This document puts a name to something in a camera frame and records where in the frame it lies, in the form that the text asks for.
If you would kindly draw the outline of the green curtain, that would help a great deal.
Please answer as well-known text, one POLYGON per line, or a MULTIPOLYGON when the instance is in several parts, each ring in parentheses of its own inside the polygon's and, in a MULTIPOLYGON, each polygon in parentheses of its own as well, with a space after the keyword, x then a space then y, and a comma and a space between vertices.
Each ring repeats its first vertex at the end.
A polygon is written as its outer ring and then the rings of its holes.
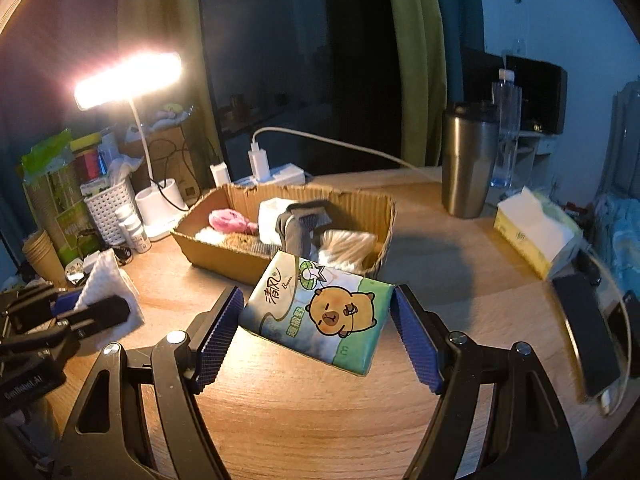
POLYGON ((442 149, 447 73, 438 0, 390 0, 401 82, 401 157, 434 166, 442 149))

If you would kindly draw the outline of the black smartphone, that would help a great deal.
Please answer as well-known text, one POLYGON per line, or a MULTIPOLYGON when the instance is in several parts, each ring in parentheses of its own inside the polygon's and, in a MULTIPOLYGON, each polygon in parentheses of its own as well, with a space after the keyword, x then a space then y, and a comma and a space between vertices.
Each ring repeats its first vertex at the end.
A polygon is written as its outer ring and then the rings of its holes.
POLYGON ((620 366, 598 297, 581 273, 558 276, 551 284, 582 374, 585 396, 600 396, 620 378, 620 366))

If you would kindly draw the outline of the yellow tissue box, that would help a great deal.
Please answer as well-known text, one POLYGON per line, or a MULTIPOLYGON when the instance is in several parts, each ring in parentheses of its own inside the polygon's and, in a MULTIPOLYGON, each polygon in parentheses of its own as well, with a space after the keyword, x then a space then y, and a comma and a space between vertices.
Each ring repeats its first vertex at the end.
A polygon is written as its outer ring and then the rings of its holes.
POLYGON ((582 230, 549 197, 529 188, 498 203, 494 228, 542 280, 550 280, 577 255, 582 230))

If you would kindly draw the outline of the dark grey dotted sock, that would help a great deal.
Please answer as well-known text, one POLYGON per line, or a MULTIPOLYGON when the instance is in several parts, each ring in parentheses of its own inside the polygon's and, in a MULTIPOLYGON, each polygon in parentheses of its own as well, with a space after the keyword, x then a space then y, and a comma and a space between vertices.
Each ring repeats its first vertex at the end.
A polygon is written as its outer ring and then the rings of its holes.
POLYGON ((326 200, 289 204, 276 221, 281 248, 288 254, 311 258, 314 231, 332 223, 326 200))

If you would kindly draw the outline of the pink plush toy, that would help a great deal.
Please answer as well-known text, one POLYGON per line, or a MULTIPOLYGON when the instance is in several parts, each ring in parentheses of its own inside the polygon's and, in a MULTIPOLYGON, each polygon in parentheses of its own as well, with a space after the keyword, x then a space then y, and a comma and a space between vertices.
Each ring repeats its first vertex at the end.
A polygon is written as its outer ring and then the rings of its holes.
POLYGON ((256 235, 258 233, 258 225, 234 209, 214 209, 208 215, 208 223, 212 229, 224 234, 256 235))

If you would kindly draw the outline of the white cotton swab bundle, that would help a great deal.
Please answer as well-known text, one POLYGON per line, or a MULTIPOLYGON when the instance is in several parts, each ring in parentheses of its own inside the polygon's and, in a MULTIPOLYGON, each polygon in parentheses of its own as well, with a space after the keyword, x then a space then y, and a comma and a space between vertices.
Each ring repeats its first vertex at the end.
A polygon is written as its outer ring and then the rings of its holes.
POLYGON ((372 233, 327 230, 320 237, 318 263, 322 266, 361 274, 367 258, 374 252, 378 239, 372 233))

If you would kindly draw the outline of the black television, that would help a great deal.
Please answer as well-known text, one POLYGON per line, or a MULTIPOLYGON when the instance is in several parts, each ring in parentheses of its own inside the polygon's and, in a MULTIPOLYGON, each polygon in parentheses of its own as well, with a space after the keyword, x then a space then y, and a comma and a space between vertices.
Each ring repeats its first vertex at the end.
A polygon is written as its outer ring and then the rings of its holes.
POLYGON ((567 71, 552 63, 498 55, 480 50, 462 50, 463 94, 467 101, 490 102, 491 85, 499 70, 512 70, 522 92, 522 131, 562 134, 565 122, 567 71))

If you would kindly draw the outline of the brown cardboard box behind lamp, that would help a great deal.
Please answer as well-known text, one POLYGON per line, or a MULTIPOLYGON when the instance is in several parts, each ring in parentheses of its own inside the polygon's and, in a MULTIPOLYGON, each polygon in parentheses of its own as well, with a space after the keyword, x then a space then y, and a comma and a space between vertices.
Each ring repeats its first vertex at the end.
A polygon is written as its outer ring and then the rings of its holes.
MULTIPOLYGON (((133 158, 144 156, 143 146, 137 132, 131 133, 131 142, 118 144, 118 149, 122 154, 133 158)), ((191 153, 186 144, 182 129, 180 127, 150 133, 148 141, 149 154, 154 179, 161 180, 174 179, 182 199, 190 204, 200 196, 200 186, 195 179, 194 168, 191 160, 191 153)), ((131 183, 134 191, 140 192, 147 188, 151 181, 146 169, 146 162, 136 170, 131 176, 131 183)))

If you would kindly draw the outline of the clear water bottle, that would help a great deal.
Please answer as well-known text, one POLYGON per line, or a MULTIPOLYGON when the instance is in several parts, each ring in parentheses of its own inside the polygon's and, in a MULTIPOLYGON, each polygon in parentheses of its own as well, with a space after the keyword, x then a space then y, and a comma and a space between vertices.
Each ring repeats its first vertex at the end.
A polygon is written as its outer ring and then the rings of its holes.
POLYGON ((499 80, 491 87, 492 102, 498 110, 498 148, 492 174, 494 188, 510 188, 521 127, 522 90, 515 84, 513 70, 500 68, 499 80))

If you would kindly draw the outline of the cartoon tissue pack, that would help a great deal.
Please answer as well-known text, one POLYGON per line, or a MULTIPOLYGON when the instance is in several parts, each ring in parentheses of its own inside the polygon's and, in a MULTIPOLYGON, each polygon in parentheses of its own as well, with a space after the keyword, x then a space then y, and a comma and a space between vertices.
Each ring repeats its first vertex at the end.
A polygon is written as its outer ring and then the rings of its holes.
POLYGON ((240 325, 364 376, 390 314, 393 292, 390 284, 277 252, 250 294, 240 325))

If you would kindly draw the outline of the large white pill bottle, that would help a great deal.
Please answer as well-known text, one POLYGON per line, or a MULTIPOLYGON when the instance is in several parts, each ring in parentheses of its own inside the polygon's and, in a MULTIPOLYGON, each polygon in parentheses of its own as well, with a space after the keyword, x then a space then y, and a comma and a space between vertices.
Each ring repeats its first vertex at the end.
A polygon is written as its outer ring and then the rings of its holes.
POLYGON ((127 245, 131 249, 136 248, 132 233, 137 231, 138 227, 141 226, 141 222, 134 208, 128 204, 122 204, 115 210, 115 214, 119 229, 122 231, 122 236, 125 237, 127 245))

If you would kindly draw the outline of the green paper cup package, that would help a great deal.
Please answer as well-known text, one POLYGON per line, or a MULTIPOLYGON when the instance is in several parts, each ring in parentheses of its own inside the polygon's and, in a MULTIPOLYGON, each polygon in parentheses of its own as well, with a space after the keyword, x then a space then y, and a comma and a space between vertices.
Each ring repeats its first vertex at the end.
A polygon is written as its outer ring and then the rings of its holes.
POLYGON ((36 225, 47 232, 62 265, 80 257, 78 236, 94 228, 80 192, 70 129, 21 157, 22 187, 36 225))

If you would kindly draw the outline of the white power strip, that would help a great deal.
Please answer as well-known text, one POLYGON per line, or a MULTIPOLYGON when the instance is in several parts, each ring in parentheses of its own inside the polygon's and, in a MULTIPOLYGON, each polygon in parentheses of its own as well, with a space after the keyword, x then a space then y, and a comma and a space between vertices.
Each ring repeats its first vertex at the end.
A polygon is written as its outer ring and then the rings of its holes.
POLYGON ((306 172, 294 164, 286 164, 270 169, 270 178, 265 181, 258 181, 251 174, 247 177, 234 181, 234 184, 241 186, 254 186, 260 184, 274 185, 304 185, 306 183, 306 172))

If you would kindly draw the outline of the yellow green sponge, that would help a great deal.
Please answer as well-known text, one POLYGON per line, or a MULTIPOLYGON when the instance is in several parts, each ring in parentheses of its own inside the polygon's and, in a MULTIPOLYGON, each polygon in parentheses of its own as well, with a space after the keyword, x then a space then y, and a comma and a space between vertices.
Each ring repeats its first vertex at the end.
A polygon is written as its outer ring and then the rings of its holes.
POLYGON ((70 150, 73 153, 83 152, 85 150, 93 150, 97 146, 99 146, 102 142, 102 134, 99 132, 94 132, 87 134, 86 136, 81 136, 78 139, 74 139, 70 141, 70 150))

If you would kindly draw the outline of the white towel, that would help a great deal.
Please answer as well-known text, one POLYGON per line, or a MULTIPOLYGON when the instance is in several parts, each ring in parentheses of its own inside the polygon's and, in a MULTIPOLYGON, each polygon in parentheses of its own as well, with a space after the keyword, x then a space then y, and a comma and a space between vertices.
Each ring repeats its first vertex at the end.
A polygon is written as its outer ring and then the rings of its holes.
POLYGON ((88 281, 80 293, 75 309, 92 306, 100 300, 117 296, 126 301, 129 314, 126 321, 115 327, 102 330, 85 340, 84 346, 94 351, 107 344, 121 341, 144 324, 144 316, 139 304, 139 295, 129 275, 118 265, 113 249, 102 252, 89 274, 88 281))

